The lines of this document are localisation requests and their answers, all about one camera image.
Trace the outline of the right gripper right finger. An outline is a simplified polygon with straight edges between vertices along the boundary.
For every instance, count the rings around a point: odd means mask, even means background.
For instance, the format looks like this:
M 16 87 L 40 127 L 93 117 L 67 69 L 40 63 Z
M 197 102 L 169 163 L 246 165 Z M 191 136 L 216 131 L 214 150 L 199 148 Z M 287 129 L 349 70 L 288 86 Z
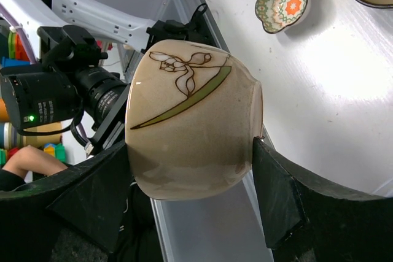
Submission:
M 260 138 L 252 173 L 275 261 L 392 261 L 392 198 L 327 180 Z

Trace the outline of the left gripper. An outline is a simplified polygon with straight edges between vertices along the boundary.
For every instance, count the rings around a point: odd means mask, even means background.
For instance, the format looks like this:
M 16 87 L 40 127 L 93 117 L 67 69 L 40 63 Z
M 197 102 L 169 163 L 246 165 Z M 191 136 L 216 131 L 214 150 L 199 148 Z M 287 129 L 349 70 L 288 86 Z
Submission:
M 87 155 L 97 155 L 125 138 L 125 112 L 130 84 L 117 85 L 93 97 L 95 133 L 85 146 Z

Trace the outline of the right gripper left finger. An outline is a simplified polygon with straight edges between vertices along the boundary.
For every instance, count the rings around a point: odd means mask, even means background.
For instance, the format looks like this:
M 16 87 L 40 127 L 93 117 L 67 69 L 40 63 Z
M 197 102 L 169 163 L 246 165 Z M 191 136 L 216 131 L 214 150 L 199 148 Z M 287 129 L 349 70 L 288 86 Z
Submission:
M 1 192 L 1 261 L 107 261 L 131 172 L 119 142 L 50 177 Z

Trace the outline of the beige bowl with flower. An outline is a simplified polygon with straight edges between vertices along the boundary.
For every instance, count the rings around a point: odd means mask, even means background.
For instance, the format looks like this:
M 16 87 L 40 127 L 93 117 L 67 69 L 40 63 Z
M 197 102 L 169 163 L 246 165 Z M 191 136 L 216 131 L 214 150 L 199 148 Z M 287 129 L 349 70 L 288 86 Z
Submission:
M 208 198 L 251 170 L 262 135 L 262 85 L 225 50 L 163 40 L 140 60 L 127 101 L 133 177 L 150 198 Z

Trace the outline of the person forearm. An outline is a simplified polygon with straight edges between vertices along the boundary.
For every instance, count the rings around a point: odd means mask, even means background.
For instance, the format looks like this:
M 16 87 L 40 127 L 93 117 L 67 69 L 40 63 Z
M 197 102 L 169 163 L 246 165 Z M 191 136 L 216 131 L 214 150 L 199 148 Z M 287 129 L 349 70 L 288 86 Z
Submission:
M 10 187 L 9 190 L 12 190 L 23 185 L 29 172 L 51 176 L 67 168 L 55 157 L 29 145 L 20 149 L 1 168 L 1 189 L 8 190 L 6 187 Z

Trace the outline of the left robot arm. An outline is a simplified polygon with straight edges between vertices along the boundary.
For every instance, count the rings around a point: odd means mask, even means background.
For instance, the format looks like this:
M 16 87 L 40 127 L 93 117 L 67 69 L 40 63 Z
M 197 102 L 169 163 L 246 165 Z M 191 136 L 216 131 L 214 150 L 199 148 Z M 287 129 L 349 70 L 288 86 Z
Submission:
M 68 131 L 95 155 L 125 137 L 129 85 L 102 69 L 97 41 L 139 53 L 166 39 L 215 45 L 200 4 L 188 23 L 134 17 L 94 0 L 1 0 L 1 18 L 25 49 L 26 66 L 1 69 L 1 92 L 18 134 L 70 120 Z

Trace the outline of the aluminium frame rail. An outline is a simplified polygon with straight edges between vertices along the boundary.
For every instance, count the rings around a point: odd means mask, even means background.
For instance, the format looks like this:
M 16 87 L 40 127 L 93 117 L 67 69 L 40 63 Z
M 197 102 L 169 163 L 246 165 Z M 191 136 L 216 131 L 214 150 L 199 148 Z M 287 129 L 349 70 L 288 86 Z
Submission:
M 165 261 L 271 261 L 254 176 L 260 82 L 232 56 L 209 6 L 214 46 L 161 41 L 130 85 L 125 142 L 150 198 Z

